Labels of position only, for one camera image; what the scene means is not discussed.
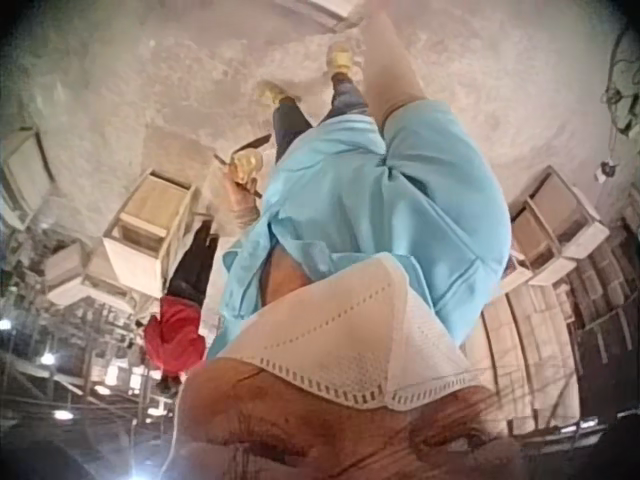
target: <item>dusty floor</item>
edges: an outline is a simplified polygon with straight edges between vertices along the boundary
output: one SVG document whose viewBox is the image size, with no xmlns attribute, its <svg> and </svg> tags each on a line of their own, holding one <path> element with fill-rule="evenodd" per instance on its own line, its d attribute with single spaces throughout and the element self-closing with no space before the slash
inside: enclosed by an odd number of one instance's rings
<svg viewBox="0 0 640 480">
<path fill-rule="evenodd" d="M 618 176 L 593 181 L 609 155 L 600 98 L 619 28 L 600 2 L 401 0 L 394 11 L 428 95 L 460 116 L 507 199 L 553 164 L 615 216 L 637 157 L 619 138 Z M 85 239 L 151 166 L 197 183 L 218 210 L 212 151 L 270 129 L 257 80 L 287 84 L 313 120 L 330 98 L 335 37 L 269 0 L 68 1 L 33 23 L 15 44 L 1 127 L 39 126 L 57 180 L 39 221 Z"/>
</svg>

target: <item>shoe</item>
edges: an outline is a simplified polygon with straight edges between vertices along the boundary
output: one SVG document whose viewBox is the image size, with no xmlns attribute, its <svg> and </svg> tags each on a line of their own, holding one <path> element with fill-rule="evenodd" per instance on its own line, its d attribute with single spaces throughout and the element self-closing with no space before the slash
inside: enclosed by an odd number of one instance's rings
<svg viewBox="0 0 640 480">
<path fill-rule="evenodd" d="M 344 73 L 350 76 L 353 68 L 353 52 L 345 42 L 336 42 L 327 50 L 327 71 L 329 76 Z"/>
<path fill-rule="evenodd" d="M 277 106 L 280 105 L 280 100 L 292 95 L 271 80 L 261 80 L 256 87 L 256 96 L 265 103 Z"/>
</svg>

